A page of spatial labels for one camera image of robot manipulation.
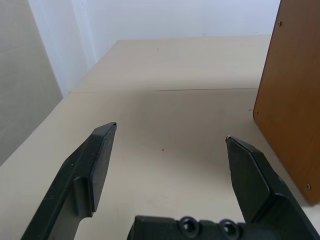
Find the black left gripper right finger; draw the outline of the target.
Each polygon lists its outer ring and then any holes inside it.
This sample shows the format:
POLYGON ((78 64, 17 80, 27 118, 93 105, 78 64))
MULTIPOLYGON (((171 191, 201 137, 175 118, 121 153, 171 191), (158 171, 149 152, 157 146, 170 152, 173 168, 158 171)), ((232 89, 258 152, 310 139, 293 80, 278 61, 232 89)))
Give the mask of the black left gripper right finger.
POLYGON ((303 209, 265 155, 240 139, 225 139, 232 188, 245 223, 277 240, 320 240, 303 209))

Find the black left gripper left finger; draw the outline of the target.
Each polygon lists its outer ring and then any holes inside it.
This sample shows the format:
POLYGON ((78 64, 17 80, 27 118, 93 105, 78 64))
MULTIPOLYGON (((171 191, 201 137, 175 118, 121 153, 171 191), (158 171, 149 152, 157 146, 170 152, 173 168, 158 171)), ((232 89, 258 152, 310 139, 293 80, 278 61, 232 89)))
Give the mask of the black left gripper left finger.
POLYGON ((97 211, 117 124, 97 127, 63 162, 21 240, 74 240, 97 211))

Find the brown wooden cabinet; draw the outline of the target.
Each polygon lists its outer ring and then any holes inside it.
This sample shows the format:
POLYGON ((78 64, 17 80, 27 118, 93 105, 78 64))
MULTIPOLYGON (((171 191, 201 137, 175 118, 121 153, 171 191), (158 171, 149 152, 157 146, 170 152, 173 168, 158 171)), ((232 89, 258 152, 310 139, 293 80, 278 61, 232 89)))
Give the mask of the brown wooden cabinet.
POLYGON ((311 204, 320 203, 320 0, 280 0, 253 119, 311 204))

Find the beige partition panel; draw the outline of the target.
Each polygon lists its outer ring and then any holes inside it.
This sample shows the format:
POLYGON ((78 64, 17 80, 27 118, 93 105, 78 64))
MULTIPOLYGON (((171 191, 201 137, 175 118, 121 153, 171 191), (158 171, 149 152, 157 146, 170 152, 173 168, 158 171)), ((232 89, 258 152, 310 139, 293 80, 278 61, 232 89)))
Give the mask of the beige partition panel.
POLYGON ((62 98, 28 0, 0 0, 0 166, 62 98))

